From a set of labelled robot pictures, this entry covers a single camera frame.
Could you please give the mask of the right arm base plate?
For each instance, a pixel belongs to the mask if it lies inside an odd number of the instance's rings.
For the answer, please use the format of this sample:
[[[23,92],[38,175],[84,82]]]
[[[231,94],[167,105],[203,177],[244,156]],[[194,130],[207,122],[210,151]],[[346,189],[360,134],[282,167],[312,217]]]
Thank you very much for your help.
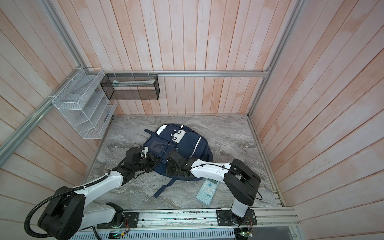
[[[217,209],[217,222],[219,226],[256,226],[257,219],[254,210],[248,209],[244,217],[238,217],[231,210]]]

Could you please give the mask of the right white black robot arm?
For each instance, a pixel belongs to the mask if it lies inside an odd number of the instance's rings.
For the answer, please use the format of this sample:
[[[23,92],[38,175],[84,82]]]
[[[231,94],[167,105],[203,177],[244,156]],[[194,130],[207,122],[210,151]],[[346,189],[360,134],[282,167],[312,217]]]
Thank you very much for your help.
[[[177,151],[167,158],[166,175],[183,181],[212,179],[226,184],[235,201],[231,218],[243,221],[250,206],[254,204],[261,178],[241,160],[231,163],[212,163],[201,159],[185,159]]]

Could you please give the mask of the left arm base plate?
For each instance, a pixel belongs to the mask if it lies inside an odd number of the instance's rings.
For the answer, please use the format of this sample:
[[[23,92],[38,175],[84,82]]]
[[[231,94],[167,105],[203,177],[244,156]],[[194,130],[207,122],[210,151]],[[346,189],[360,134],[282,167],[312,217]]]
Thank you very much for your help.
[[[97,229],[135,229],[139,220],[139,212],[123,212],[121,220],[113,219],[110,223],[98,224]]]

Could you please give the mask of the navy blue student backpack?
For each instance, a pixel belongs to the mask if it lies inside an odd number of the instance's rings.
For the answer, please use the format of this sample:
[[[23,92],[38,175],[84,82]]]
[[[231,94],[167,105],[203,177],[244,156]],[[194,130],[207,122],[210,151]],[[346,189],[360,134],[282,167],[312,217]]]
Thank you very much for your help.
[[[144,129],[144,131],[150,134],[150,137],[143,146],[148,148],[149,153],[161,159],[161,162],[154,167],[154,171],[171,178],[168,184],[163,185],[154,194],[155,198],[158,198],[167,187],[170,187],[177,180],[193,182],[202,180],[202,178],[193,177],[189,173],[180,174],[175,165],[168,163],[168,159],[171,152],[175,150],[186,160],[200,159],[205,162],[212,162],[214,157],[207,139],[191,128],[180,124],[164,124],[154,132],[148,129]]]

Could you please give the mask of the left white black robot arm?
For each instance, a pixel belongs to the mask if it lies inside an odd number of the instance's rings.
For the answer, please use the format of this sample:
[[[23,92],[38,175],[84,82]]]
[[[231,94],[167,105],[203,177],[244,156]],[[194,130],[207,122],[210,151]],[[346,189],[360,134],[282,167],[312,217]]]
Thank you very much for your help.
[[[30,212],[32,216],[39,207],[47,205],[38,220],[38,227],[45,231],[38,234],[31,230],[29,235],[35,238],[54,237],[57,240],[68,240],[77,231],[95,228],[99,224],[111,224],[113,227],[125,225],[123,209],[113,203],[105,208],[85,212],[91,202],[105,193],[128,183],[135,176],[151,172],[161,158],[149,153],[147,148],[130,148],[125,158],[102,177],[75,188],[62,187]]]

